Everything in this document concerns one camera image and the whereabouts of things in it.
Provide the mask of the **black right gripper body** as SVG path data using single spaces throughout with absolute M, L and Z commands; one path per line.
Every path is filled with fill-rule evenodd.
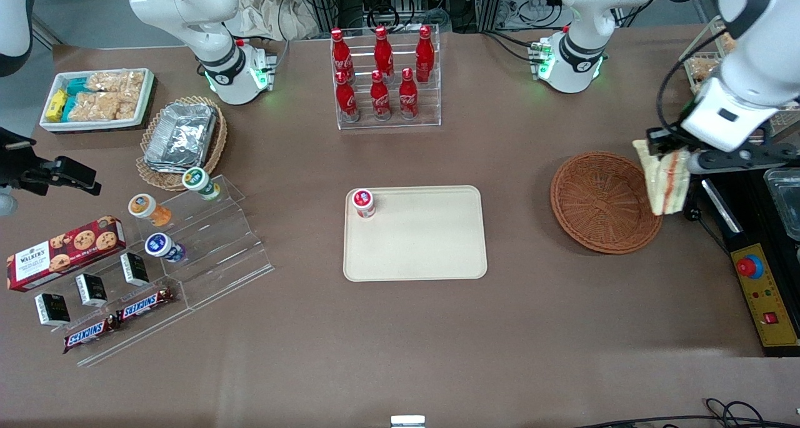
M 1 129 L 1 186 L 39 196 L 48 194 L 48 160 L 38 157 L 34 139 Z

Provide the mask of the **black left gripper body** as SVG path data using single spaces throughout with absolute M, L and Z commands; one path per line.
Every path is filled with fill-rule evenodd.
M 654 127 L 646 130 L 646 142 L 663 143 L 664 155 L 683 147 L 691 151 L 696 149 L 696 138 L 688 134 L 685 129 L 676 126 Z

